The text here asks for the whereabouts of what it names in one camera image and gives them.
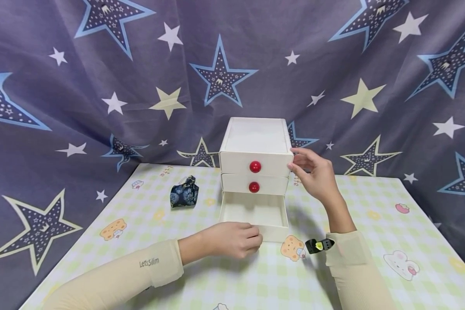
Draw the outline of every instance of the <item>arm sleeve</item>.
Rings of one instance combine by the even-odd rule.
[[[327,234],[335,244],[326,265],[338,288],[343,310],[396,310],[362,233]]]
[[[158,242],[67,282],[43,310],[108,310],[148,287],[176,281],[184,273],[177,240]]]

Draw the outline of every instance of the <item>star-patterned backdrop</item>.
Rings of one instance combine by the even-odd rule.
[[[400,178],[465,261],[465,0],[1,0],[0,309],[138,163],[218,167],[232,116]]]

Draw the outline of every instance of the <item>checkered tablecloth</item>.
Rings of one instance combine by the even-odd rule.
[[[200,187],[197,205],[171,211],[170,189],[189,175]],[[465,264],[401,181],[337,176],[337,182],[398,309],[465,310]],[[215,224],[221,193],[219,169],[140,164],[21,309],[39,309],[56,288],[92,268]],[[286,205],[291,234],[300,240],[329,230],[323,207],[294,175]],[[118,219],[127,224],[122,235],[105,241],[100,232]],[[205,258],[186,266],[180,280],[150,288],[120,309],[340,309],[324,254],[294,262],[280,249],[265,243],[249,260]]]

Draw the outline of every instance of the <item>person's left hand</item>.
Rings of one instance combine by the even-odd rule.
[[[245,258],[258,251],[263,237],[249,223],[223,222],[200,232],[210,255]]]

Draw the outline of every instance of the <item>red knob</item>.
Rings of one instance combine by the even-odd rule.
[[[250,183],[250,186],[248,186],[248,188],[250,189],[250,192],[256,193],[260,190],[260,185],[256,182],[252,182]]]
[[[258,173],[261,169],[262,169],[262,165],[258,161],[254,160],[251,162],[250,170],[253,173]]]

